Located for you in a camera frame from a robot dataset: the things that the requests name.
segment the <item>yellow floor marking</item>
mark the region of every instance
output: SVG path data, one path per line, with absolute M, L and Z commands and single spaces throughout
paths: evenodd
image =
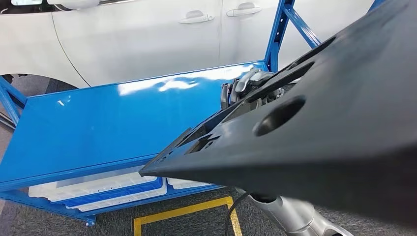
M 219 198 L 219 199 L 204 202 L 204 203 L 186 206 L 186 207 L 175 209 L 175 210 L 169 210 L 169 211 L 161 212 L 161 213 L 154 214 L 154 215 L 148 215 L 148 216 L 136 218 L 133 221 L 134 236 L 141 236 L 142 225 L 144 224 L 149 224 L 149 223 L 160 221 L 160 220 L 166 220 L 169 218 L 182 216 L 182 215 L 198 212 L 198 211 L 209 209 L 209 208 L 219 207 L 222 205 L 227 205 L 227 208 L 230 208 L 232 204 L 233 204 L 232 197 L 224 197 L 224 198 Z M 242 236 L 236 210 L 233 210 L 232 215 L 230 216 L 230 219 L 232 221 L 232 226 L 233 226 L 233 231 L 235 232 L 235 236 Z

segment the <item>blue metal shelf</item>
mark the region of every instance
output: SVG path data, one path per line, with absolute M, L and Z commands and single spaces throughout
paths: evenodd
M 262 61 L 29 98 L 0 78 L 0 101 L 16 125 L 0 163 L 0 198 L 84 220 L 91 226 L 99 213 L 220 188 L 174 190 L 168 185 L 164 196 L 87 212 L 17 190 L 146 164 L 185 129 L 220 109 L 223 83 L 252 67 L 277 71 L 288 20 L 311 47 L 320 44 L 294 11 L 294 1 L 280 0 Z M 381 2 L 375 0 L 371 9 Z M 21 115 L 12 97 L 23 108 Z

